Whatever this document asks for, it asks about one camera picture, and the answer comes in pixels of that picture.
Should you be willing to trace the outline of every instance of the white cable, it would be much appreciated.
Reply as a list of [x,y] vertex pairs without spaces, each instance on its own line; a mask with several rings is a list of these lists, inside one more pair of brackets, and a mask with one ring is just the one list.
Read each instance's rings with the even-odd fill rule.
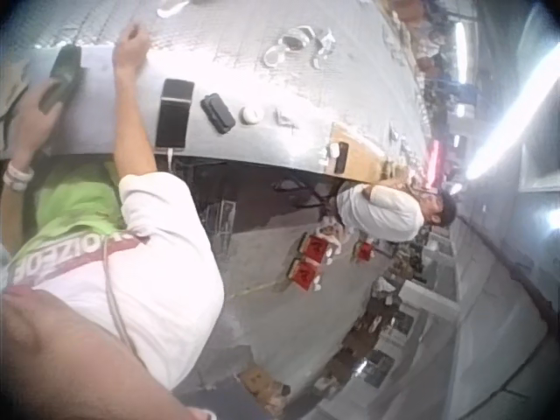
[[173,149],[167,149],[167,171],[172,173]]

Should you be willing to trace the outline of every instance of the gray table surface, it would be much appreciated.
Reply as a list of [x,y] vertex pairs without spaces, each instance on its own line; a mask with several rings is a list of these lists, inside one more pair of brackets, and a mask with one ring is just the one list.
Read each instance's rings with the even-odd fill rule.
[[[30,1],[14,14],[3,33],[12,56],[29,55],[31,80],[45,78],[56,47],[84,47],[87,69],[80,91],[66,112],[52,153],[108,153],[114,142],[114,88],[111,48],[130,21],[148,25],[153,37],[149,65],[138,81],[146,129],[153,141],[159,96],[165,78],[196,84],[192,113],[181,154],[233,159],[323,172],[333,122],[342,122],[368,141],[398,155],[386,138],[392,123],[419,157],[426,154],[417,84],[383,41],[387,28],[377,6],[359,0],[199,0],[175,17],[161,19],[158,1]],[[291,27],[331,28],[336,50],[324,68],[310,65],[315,45],[295,53],[276,69],[262,63],[264,52]],[[260,104],[265,120],[239,123],[217,134],[200,100],[217,92],[237,116],[244,105]],[[278,127],[276,109],[289,112],[298,129]]]

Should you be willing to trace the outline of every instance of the white t-shirt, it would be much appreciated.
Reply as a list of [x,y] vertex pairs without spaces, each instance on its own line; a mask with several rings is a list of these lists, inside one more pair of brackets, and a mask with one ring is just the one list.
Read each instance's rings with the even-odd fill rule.
[[337,207],[347,228],[356,228],[375,239],[411,241],[424,224],[420,204],[406,192],[376,185],[371,198],[364,197],[366,185],[356,185],[337,196]]
[[[127,232],[108,240],[108,266],[129,336],[168,389],[191,371],[221,312],[223,283],[186,184],[169,173],[119,185]],[[43,244],[12,271],[14,284],[49,291],[118,337],[105,290],[102,237]]]

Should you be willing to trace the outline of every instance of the bracelet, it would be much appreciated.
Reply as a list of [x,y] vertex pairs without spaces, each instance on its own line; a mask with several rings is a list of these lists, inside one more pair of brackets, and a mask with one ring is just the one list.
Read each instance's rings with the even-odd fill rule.
[[29,172],[23,172],[9,162],[6,171],[3,173],[3,182],[10,189],[23,192],[33,179],[33,175],[35,175],[33,169],[30,168]]

